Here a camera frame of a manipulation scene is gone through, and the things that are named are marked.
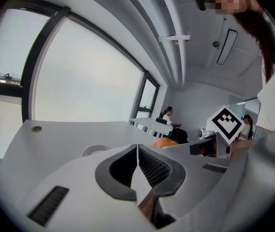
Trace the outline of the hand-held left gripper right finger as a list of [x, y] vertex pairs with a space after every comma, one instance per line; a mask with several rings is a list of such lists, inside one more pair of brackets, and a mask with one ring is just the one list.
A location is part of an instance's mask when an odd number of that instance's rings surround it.
[[138, 207], [158, 232], [221, 231], [246, 151], [228, 160], [139, 145], [138, 161], [151, 186]]

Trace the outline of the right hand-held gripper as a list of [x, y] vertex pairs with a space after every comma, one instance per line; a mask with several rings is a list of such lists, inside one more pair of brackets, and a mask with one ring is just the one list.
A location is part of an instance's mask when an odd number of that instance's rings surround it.
[[205, 138], [190, 145], [190, 154], [229, 159], [231, 144], [244, 128], [244, 122], [227, 106], [207, 119]]

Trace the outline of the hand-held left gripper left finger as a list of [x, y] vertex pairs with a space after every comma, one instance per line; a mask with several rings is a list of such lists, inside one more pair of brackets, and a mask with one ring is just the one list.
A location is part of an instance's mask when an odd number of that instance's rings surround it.
[[136, 166], [136, 145], [110, 149], [23, 176], [8, 199], [29, 232], [154, 232], [131, 189]]

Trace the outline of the person's right forearm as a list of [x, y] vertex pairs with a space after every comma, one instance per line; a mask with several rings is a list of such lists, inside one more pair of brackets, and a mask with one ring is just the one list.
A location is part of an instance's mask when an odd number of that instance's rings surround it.
[[230, 160], [232, 160], [235, 154], [240, 150], [246, 150], [255, 144], [254, 140], [235, 140], [231, 144]]

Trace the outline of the white curved table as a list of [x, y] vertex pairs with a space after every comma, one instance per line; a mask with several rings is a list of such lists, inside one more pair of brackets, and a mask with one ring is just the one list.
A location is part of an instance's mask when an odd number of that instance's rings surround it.
[[[35, 133], [33, 126], [43, 130]], [[117, 148], [151, 145], [155, 137], [128, 122], [51, 122], [27, 120], [11, 141], [0, 165], [0, 199], [17, 204], [45, 177], [80, 158], [94, 145]]]

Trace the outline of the white narrow table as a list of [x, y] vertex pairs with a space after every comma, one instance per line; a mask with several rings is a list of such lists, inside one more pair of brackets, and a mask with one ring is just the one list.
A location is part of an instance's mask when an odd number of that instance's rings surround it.
[[173, 127], [171, 125], [157, 122], [149, 117], [131, 118], [130, 121], [134, 122], [135, 127], [138, 127], [139, 124], [143, 125], [148, 129], [147, 132], [149, 132], [149, 130], [153, 130], [153, 132], [157, 133], [156, 138], [162, 137], [163, 135], [169, 135], [169, 133], [173, 131]]

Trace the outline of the long ceiling light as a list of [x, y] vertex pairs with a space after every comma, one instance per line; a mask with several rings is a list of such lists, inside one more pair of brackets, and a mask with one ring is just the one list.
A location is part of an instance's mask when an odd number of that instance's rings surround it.
[[238, 36], [238, 32], [236, 30], [228, 29], [228, 32], [224, 41], [224, 45], [221, 49], [220, 55], [216, 62], [218, 65], [224, 65], [225, 61], [227, 60], [233, 48], [233, 45], [236, 41], [237, 36]]

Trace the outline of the dark-framed window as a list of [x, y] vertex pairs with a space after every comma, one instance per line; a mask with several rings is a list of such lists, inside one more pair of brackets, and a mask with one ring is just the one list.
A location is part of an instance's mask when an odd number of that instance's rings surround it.
[[52, 16], [16, 8], [0, 16], [0, 79], [15, 101], [0, 100], [0, 131], [25, 120], [127, 121], [146, 71], [68, 7]]

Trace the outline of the white ceiling bracket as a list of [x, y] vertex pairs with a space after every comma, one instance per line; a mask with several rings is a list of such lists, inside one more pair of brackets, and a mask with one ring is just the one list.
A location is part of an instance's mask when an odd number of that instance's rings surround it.
[[190, 41], [191, 36], [190, 35], [170, 35], [165, 37], [159, 37], [158, 41]]

